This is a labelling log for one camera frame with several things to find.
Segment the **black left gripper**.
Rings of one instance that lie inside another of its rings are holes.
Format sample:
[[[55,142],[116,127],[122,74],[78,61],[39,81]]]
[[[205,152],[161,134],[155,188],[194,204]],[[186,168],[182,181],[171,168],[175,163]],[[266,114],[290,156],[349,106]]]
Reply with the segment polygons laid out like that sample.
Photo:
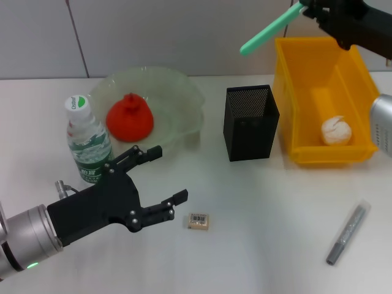
[[[100,181],[74,195],[48,205],[47,211],[61,244],[66,247],[110,224],[136,233],[175,218],[174,206],[188,199],[186,189],[161,203],[141,207],[138,190],[127,174],[131,169],[162,157],[162,147],[142,151],[137,145],[105,163]]]

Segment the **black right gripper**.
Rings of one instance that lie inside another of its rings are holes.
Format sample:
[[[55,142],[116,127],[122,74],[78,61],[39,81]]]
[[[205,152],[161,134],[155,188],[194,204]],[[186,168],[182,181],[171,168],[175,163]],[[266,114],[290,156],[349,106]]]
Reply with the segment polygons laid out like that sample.
[[[319,28],[349,50],[358,45],[391,59],[391,14],[364,1],[301,0],[304,16],[316,19]]]

